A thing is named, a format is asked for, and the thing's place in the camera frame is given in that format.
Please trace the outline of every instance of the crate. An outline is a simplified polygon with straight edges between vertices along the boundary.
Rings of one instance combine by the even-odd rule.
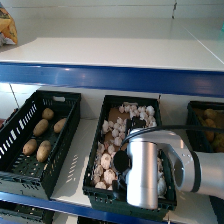
[[[197,118],[195,108],[200,110],[213,109],[213,110],[224,110],[223,103],[212,103],[212,102],[198,102],[191,101],[188,104],[188,117],[187,125],[199,125],[201,126],[200,121]],[[207,140],[203,131],[187,131],[189,142],[192,146],[192,149],[196,152],[205,152],[205,153],[215,153],[209,141]],[[210,196],[210,201],[213,207],[213,210],[217,216],[218,223],[223,223],[224,220],[224,200]]]
[[[0,191],[49,199],[57,182],[60,169],[69,150],[80,120],[79,93],[36,91],[0,130]],[[40,137],[33,129],[42,119],[45,108],[54,111],[48,130]],[[67,117],[59,134],[54,124]],[[38,146],[49,140],[52,150],[48,159],[39,163],[36,152],[31,156],[22,153],[24,144],[35,138]]]
[[[206,109],[210,108],[213,110],[223,111],[224,104],[223,103],[191,101],[187,106],[187,109],[188,109],[187,125],[201,126],[201,123],[197,118],[195,108],[199,109],[199,110],[206,110]],[[188,136],[189,142],[194,151],[214,153],[214,150],[213,150],[212,146],[210,145],[210,143],[208,142],[208,140],[205,136],[205,133],[203,131],[187,130],[187,136]]]
[[[148,210],[139,207],[129,205],[127,202],[119,201],[115,199],[113,192],[104,189],[97,189],[91,187],[91,175],[94,167],[94,160],[96,157],[96,150],[98,148],[98,141],[103,142],[101,129],[104,120],[108,120],[110,109],[118,107],[124,102],[138,103],[138,106],[153,106],[155,109],[155,119],[157,125],[162,125],[160,110],[158,101],[156,99],[138,98],[138,97],[125,97],[125,96],[110,96],[107,95],[104,98],[102,105],[99,122],[92,145],[91,153],[89,155],[89,162],[86,168],[84,181],[83,181],[83,193],[88,195],[91,205],[94,209],[103,210],[107,212],[119,213],[123,215],[130,215],[139,218],[151,219],[156,221],[162,221],[168,210],[174,210],[176,207],[176,192],[174,188],[174,182],[171,175],[171,168],[169,161],[164,153],[161,154],[163,159],[164,176],[167,183],[166,199],[158,199],[159,205],[157,210]]]
[[[0,201],[0,216],[8,221],[22,224],[51,224],[53,211]]]

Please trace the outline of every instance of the white shelf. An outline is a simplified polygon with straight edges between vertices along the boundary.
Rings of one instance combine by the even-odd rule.
[[[2,47],[0,62],[224,71],[222,24],[222,19],[17,19],[19,44]]]

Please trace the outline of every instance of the mushroom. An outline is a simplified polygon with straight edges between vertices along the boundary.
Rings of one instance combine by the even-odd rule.
[[[117,129],[114,129],[114,130],[112,131],[112,136],[113,136],[114,138],[116,138],[118,135],[119,135],[119,131],[118,131]]]
[[[122,106],[119,107],[119,111],[120,111],[120,113],[122,113],[122,114],[124,113],[124,106],[123,106],[123,104],[122,104]]]
[[[91,184],[95,186],[98,182],[100,182],[100,177],[97,174],[94,174]]]
[[[104,120],[102,129],[103,129],[103,134],[106,134],[109,131],[109,123],[108,123],[108,121]]]
[[[107,190],[112,191],[113,190],[112,185],[110,185],[110,187],[108,187]]]
[[[118,123],[115,123],[114,124],[114,129],[117,129],[118,130],[119,127],[120,127],[120,124],[118,124]]]
[[[119,132],[125,132],[125,125],[121,125],[119,128],[118,128]]]
[[[120,137],[116,137],[114,139],[114,145],[121,146],[122,139]]]
[[[98,165],[96,167],[96,169],[94,170],[94,174],[98,175],[98,176],[101,176],[103,174],[103,166],[101,165]]]
[[[110,155],[112,155],[112,153],[115,151],[114,146],[113,146],[113,145],[110,145],[110,146],[108,147],[107,151],[108,151],[108,153],[109,153]]]
[[[101,157],[101,165],[105,170],[108,170],[110,167],[111,156],[107,153],[104,153]]]
[[[124,107],[124,111],[125,111],[125,113],[129,113],[129,111],[130,111],[130,105],[125,106]]]
[[[155,114],[155,110],[154,110],[154,108],[153,108],[152,106],[148,106],[148,107],[146,108],[146,113],[147,113],[148,115],[154,116],[154,114]]]
[[[98,150],[103,154],[103,152],[105,150],[104,144],[101,144],[100,142],[98,142]]]
[[[103,182],[98,182],[95,186],[95,188],[99,189],[107,189],[106,185]]]
[[[125,133],[124,132],[120,132],[119,133],[119,137],[123,140],[125,138]]]
[[[163,177],[158,181],[158,196],[163,196],[166,194],[166,182]]]
[[[114,122],[113,121],[109,121],[108,125],[109,125],[110,128],[113,128],[114,127]]]
[[[112,184],[112,181],[115,180],[115,173],[113,170],[109,169],[104,172],[104,180],[107,184]]]
[[[157,175],[157,181],[159,181],[159,179],[163,176],[163,172],[158,170],[158,175]]]
[[[118,117],[117,123],[120,124],[120,125],[122,125],[124,123],[124,121],[120,117]]]

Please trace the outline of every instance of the shelving unit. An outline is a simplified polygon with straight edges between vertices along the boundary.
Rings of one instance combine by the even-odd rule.
[[[145,97],[154,94],[160,98],[163,124],[173,121],[170,113],[175,111],[174,122],[184,123],[186,114],[180,108],[190,99],[224,102],[223,22],[223,18],[171,17],[17,19],[18,46],[0,49],[0,82],[82,92],[83,111],[90,101],[100,105],[108,92]],[[92,119],[86,119],[86,114],[81,119],[50,201],[2,192],[0,200],[111,222],[155,223],[93,210],[82,194],[83,172],[99,116],[98,110],[91,112],[92,117],[86,114]],[[88,139],[84,145],[80,136]],[[83,146],[84,150],[76,153]],[[77,155],[69,181],[69,165]],[[178,204],[166,220],[216,222],[207,196],[180,193]],[[209,211],[209,217],[203,210]]]

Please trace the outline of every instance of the white wall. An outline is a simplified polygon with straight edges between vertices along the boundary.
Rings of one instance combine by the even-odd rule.
[[[224,17],[223,0],[1,0],[19,18]]]

